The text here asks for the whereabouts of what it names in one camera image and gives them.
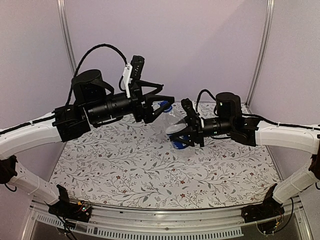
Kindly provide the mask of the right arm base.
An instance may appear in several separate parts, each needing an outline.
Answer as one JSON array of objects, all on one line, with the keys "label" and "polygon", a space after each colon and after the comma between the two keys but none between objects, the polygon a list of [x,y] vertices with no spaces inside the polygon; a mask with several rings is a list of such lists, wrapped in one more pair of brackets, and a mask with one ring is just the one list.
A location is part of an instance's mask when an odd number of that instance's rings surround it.
[{"label": "right arm base", "polygon": [[285,213],[282,203],[275,200],[263,201],[259,204],[250,204],[241,209],[241,217],[245,223],[261,221],[280,216]]}]

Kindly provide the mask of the blue bottle cap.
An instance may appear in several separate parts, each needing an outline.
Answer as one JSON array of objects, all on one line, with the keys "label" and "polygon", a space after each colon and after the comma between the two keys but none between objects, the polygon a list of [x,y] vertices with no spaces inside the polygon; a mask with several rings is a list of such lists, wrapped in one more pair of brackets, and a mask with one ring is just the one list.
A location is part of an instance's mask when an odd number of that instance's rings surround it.
[{"label": "blue bottle cap", "polygon": [[170,111],[173,109],[172,105],[169,104],[168,101],[161,101],[161,102],[159,103],[159,106],[160,106],[160,107],[165,107],[165,108],[164,108],[164,112],[165,112],[165,113],[168,113],[168,112],[170,112]]}]

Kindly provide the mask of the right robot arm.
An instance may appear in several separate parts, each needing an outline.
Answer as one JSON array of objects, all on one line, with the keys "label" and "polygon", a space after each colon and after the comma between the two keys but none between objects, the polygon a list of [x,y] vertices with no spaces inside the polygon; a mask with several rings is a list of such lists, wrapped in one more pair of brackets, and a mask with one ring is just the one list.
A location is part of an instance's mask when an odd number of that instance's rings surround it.
[{"label": "right robot arm", "polygon": [[231,92],[221,92],[215,97],[215,117],[203,118],[198,103],[188,98],[181,101],[186,116],[186,127],[170,134],[170,140],[193,147],[204,146],[206,137],[228,135],[231,140],[245,146],[276,146],[304,151],[311,154],[306,164],[266,193],[258,213],[269,218],[278,205],[303,192],[320,181],[320,127],[273,122],[256,114],[244,114],[241,100]]}]

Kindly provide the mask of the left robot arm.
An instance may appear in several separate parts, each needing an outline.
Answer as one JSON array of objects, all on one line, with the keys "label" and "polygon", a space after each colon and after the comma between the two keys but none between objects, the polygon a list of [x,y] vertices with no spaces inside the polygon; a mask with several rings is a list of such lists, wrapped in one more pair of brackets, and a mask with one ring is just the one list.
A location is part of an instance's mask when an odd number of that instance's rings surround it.
[{"label": "left robot arm", "polygon": [[20,188],[52,206],[63,216],[74,213],[67,190],[54,186],[27,170],[17,160],[17,153],[41,145],[68,142],[98,128],[133,115],[136,122],[146,124],[171,106],[172,96],[160,95],[161,84],[140,80],[141,72],[124,69],[125,92],[115,93],[98,69],[75,76],[71,88],[75,102],[56,108],[44,116],[0,132],[0,182]]}]

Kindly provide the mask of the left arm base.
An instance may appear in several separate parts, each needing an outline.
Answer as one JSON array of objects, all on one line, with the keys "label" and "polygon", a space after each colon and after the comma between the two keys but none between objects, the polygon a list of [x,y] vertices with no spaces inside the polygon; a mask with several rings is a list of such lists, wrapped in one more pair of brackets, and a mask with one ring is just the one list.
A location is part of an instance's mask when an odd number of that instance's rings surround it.
[{"label": "left arm base", "polygon": [[84,200],[79,200],[77,203],[71,202],[67,189],[59,184],[56,187],[59,192],[58,202],[49,204],[48,212],[61,218],[88,223],[92,214],[92,205]]}]

